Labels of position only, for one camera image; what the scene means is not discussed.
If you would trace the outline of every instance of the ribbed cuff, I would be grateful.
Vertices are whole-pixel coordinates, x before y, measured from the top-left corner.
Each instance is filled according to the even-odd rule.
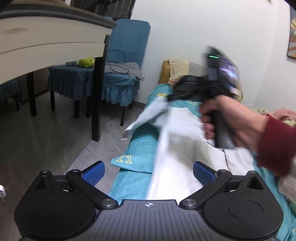
[[[282,177],[289,173],[296,153],[296,129],[269,117],[259,140],[258,165]]]

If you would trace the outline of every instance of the chair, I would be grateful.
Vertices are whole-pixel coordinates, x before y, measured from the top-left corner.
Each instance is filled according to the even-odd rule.
[[[0,85],[0,100],[8,99],[13,96],[17,111],[20,110],[20,105],[17,98],[17,93],[20,91],[17,79],[12,79]]]
[[[140,67],[145,54],[150,25],[140,20],[119,19],[113,29],[108,48],[107,62],[136,62]],[[93,69],[77,66],[53,66],[49,68],[48,89],[51,110],[54,111],[54,92],[74,100],[74,115],[79,118],[79,100],[87,96],[86,117],[90,117]],[[105,73],[102,100],[119,103],[122,109],[120,125],[123,126],[126,107],[130,106],[140,84],[133,77]]]
[[[119,19],[113,29],[107,53],[109,62],[136,62],[142,66],[147,40],[150,32],[148,22],[131,19]],[[132,104],[140,83],[133,77],[123,74],[105,73],[102,99],[112,104],[119,103],[122,108],[123,126],[126,107]]]

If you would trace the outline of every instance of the gray tile floor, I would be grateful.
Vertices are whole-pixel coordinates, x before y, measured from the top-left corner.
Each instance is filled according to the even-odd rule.
[[[118,168],[110,160],[123,154],[128,141],[121,141],[121,132],[141,113],[127,108],[124,126],[120,126],[121,108],[103,103],[101,139],[91,140],[91,118],[83,113],[75,120],[72,100],[55,95],[56,111],[50,111],[49,92],[36,98],[38,114],[31,117],[29,104],[20,104],[17,112],[13,100],[0,105],[0,184],[6,188],[5,202],[0,200],[0,241],[21,238],[13,212],[36,175],[49,169],[54,175],[67,170],[84,169],[97,160],[106,166],[104,178],[96,185],[109,193]]]

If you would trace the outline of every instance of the ribbed gray surface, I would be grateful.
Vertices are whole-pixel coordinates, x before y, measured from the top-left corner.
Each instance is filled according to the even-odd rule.
[[[175,200],[125,200],[117,209],[102,211],[90,229],[69,239],[69,241],[119,240],[229,241],[230,239],[213,232],[197,211],[181,209]]]

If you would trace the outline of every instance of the chair backrest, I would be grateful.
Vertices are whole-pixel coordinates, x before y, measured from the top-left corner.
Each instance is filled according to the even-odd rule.
[[[136,62],[141,67],[150,32],[150,24],[132,19],[119,19],[116,22],[117,26],[111,34],[106,62],[123,63],[125,57],[126,62]]]

